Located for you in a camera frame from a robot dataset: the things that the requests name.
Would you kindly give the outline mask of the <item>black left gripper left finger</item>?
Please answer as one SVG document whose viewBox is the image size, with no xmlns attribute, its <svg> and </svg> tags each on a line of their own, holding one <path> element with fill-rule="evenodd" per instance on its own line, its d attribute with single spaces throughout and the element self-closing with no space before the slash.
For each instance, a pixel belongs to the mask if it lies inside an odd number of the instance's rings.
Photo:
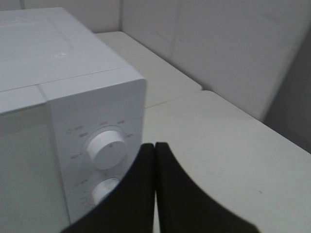
<svg viewBox="0 0 311 233">
<path fill-rule="evenodd" d="M 151 233 L 155 207 L 155 147 L 140 146 L 120 183 L 65 233 Z"/>
</svg>

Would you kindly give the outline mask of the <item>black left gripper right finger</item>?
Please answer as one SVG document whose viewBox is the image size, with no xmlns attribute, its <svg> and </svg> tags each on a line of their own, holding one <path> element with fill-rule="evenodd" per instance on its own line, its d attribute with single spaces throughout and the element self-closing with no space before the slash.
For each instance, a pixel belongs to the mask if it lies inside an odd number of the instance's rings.
<svg viewBox="0 0 311 233">
<path fill-rule="evenodd" d="M 156 198 L 162 233 L 257 233 L 224 208 L 184 171 L 168 143 L 155 145 Z"/>
</svg>

